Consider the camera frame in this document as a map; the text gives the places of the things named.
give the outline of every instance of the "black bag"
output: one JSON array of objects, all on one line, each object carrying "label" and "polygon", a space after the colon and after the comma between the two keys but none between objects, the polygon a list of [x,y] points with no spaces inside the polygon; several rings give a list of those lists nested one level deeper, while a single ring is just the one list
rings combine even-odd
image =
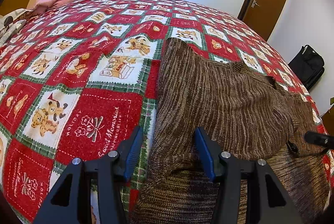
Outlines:
[{"label": "black bag", "polygon": [[309,90],[325,72],[323,58],[310,46],[302,46],[289,67]]}]

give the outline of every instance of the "brown knit sweater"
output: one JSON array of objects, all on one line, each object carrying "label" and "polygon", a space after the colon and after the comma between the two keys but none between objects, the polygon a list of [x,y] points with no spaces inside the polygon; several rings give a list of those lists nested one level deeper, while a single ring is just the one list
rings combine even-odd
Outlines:
[{"label": "brown knit sweater", "polygon": [[[161,61],[148,178],[133,223],[210,222],[218,185],[202,172],[193,141],[198,126],[238,158],[270,158],[305,223],[321,212],[329,190],[319,156],[322,149],[306,145],[302,136],[314,130],[310,104],[286,93],[272,77],[253,73],[243,62],[206,60],[172,38]],[[288,140],[298,147],[295,156],[301,158],[288,152]],[[240,223],[246,201],[243,182]]]}]

